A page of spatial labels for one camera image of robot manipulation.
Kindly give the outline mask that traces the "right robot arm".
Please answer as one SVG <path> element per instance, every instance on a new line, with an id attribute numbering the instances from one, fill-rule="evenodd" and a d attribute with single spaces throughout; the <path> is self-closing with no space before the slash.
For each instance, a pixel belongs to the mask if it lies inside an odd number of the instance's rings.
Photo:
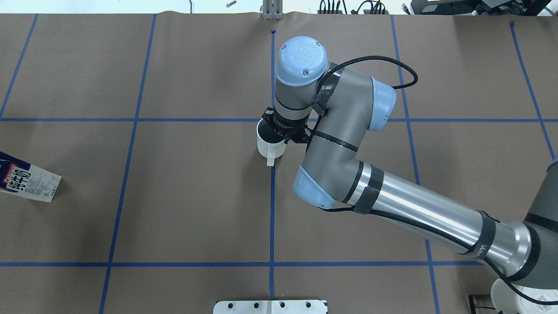
<path id="1" fill-rule="evenodd" d="M 299 199 L 328 212 L 385 219 L 466 259 L 504 282 L 557 288 L 557 161 L 520 221 L 505 221 L 431 191 L 388 169 L 387 153 L 365 142 L 389 125 L 398 91 L 417 73 L 395 58 L 361 56 L 339 64 L 308 36 L 289 38 L 275 63 L 275 105 L 258 132 L 305 153 L 293 182 Z"/>

